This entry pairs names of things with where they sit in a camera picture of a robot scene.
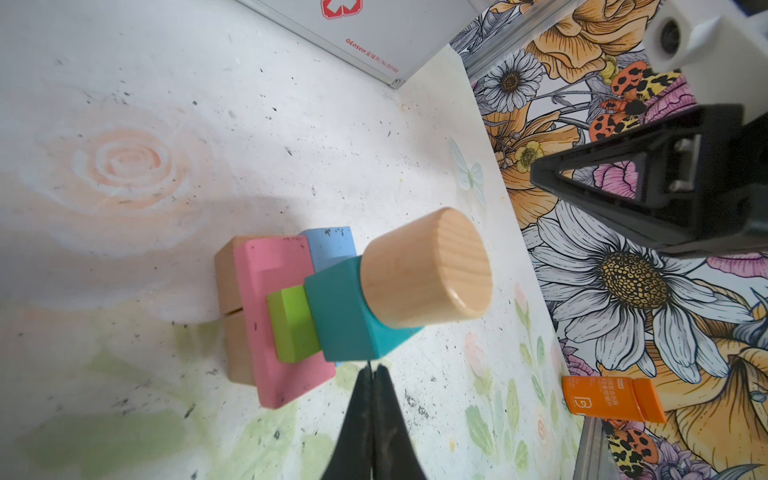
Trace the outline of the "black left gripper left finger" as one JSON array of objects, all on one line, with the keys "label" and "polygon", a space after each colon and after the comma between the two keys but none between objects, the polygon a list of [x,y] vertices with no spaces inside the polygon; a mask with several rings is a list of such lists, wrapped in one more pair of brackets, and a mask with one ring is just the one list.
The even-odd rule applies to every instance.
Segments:
[{"label": "black left gripper left finger", "polygon": [[336,446],[322,480],[372,478],[373,379],[370,365],[358,372]]}]

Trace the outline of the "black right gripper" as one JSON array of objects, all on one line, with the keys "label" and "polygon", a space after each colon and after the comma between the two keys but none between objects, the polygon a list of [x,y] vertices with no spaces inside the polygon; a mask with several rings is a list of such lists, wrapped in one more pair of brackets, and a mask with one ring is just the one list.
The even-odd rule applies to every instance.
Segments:
[{"label": "black right gripper", "polygon": [[[668,256],[767,250],[767,115],[745,122],[740,104],[699,105],[533,163],[532,183],[642,246]],[[670,180],[678,229],[639,203],[563,177],[564,170],[633,161]]]}]

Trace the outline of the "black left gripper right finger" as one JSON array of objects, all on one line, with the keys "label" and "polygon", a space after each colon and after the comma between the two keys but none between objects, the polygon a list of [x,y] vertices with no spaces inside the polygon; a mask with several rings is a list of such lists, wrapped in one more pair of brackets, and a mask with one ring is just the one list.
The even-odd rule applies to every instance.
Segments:
[{"label": "black left gripper right finger", "polygon": [[374,478],[425,480],[417,459],[389,370],[374,373]]}]

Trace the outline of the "teal wood cube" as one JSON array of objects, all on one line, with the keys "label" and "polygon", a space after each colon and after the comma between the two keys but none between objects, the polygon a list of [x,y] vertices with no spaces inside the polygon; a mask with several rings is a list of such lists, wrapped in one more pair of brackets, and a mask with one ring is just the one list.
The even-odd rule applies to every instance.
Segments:
[{"label": "teal wood cube", "polygon": [[304,282],[319,343],[329,362],[377,360],[420,332],[379,322],[363,295],[360,263],[360,257],[346,259]]}]

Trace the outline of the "green wood block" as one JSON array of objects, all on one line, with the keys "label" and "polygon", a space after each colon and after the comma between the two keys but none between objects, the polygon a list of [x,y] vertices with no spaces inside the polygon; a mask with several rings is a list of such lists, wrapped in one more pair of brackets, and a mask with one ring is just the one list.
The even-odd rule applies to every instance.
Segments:
[{"label": "green wood block", "polygon": [[277,357],[283,363],[299,363],[321,351],[321,346],[303,285],[267,296]]}]

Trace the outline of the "natural wood rectangular block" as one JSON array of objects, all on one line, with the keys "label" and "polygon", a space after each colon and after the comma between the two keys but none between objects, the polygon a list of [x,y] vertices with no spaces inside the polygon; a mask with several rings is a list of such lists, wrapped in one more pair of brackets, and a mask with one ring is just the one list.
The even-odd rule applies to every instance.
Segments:
[{"label": "natural wood rectangular block", "polygon": [[243,311],[233,312],[223,319],[223,323],[228,379],[237,384],[254,386],[252,357]]}]

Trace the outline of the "wood cylinder block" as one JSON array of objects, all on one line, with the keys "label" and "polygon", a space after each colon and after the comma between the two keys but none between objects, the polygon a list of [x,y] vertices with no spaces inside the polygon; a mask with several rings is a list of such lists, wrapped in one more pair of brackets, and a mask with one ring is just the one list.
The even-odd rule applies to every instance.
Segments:
[{"label": "wood cylinder block", "polygon": [[373,240],[362,255],[360,279],[369,309],[392,329],[478,319],[492,300],[481,235],[448,207]]}]

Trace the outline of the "natural wood arch block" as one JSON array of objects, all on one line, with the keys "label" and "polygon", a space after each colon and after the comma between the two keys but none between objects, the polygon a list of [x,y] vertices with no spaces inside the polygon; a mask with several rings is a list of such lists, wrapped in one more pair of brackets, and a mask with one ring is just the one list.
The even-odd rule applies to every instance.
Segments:
[{"label": "natural wood arch block", "polygon": [[229,316],[242,308],[235,266],[235,250],[258,236],[235,236],[214,256],[219,313]]}]

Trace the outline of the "pink wood block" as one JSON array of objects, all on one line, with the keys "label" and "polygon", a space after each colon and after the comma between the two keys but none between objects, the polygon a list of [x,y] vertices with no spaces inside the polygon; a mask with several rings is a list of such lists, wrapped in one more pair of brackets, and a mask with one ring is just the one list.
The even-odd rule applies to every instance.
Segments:
[{"label": "pink wood block", "polygon": [[279,409],[336,375],[320,352],[304,280],[315,272],[304,236],[249,238],[234,248],[254,385]]}]

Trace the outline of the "light blue wood block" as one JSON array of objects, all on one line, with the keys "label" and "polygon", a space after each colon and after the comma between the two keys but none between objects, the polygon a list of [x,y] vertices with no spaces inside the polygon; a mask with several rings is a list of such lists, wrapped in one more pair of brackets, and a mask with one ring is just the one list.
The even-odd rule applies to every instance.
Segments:
[{"label": "light blue wood block", "polygon": [[307,229],[301,236],[307,239],[316,273],[357,256],[349,226]]}]

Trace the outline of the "orange pill bottle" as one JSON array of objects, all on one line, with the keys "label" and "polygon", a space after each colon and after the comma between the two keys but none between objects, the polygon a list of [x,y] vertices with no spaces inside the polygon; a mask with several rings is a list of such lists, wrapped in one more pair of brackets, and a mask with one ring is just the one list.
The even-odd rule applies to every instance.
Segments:
[{"label": "orange pill bottle", "polygon": [[567,376],[563,394],[572,414],[599,419],[666,423],[659,394],[648,378]]}]

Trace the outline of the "silver aluminium first aid case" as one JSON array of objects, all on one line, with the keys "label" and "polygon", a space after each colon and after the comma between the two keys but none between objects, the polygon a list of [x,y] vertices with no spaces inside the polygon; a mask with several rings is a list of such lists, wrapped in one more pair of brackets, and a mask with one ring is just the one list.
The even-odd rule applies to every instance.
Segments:
[{"label": "silver aluminium first aid case", "polygon": [[484,0],[246,0],[243,4],[392,89],[463,28]]}]

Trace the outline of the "aluminium corner frame post right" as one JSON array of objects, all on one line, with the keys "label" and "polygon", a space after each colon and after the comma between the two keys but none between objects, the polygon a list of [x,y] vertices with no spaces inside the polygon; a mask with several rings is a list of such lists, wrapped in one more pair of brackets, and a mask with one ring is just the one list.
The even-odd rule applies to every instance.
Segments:
[{"label": "aluminium corner frame post right", "polygon": [[507,10],[497,4],[472,20],[450,45],[460,55],[469,81],[475,85],[507,55],[523,49],[582,4],[583,1],[523,1],[512,3]]}]

